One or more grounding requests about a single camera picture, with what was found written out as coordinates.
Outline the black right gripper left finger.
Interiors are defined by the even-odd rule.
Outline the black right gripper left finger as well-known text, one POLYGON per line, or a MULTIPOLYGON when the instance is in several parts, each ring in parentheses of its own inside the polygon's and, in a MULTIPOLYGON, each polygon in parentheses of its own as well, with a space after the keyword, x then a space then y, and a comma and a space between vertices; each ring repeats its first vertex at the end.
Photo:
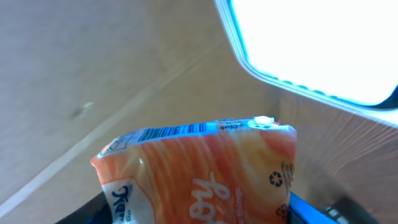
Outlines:
POLYGON ((112 224, 112 214, 101 192, 82 207, 59 220, 56 224, 112 224))

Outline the small orange noodle packet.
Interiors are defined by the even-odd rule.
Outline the small orange noodle packet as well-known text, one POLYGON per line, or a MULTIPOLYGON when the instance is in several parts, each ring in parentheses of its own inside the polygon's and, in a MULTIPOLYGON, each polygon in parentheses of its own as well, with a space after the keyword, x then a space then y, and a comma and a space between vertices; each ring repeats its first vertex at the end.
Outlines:
POLYGON ((286 223, 296 146, 256 116, 138 129, 91 164, 113 223, 286 223))

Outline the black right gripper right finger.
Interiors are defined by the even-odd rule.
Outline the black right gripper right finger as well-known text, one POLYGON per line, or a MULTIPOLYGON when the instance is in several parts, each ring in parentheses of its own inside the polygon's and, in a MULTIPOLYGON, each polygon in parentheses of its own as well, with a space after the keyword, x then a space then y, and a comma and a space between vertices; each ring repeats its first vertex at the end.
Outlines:
POLYGON ((299 196, 290 193, 288 224, 337 224, 331 218, 313 208, 299 196))

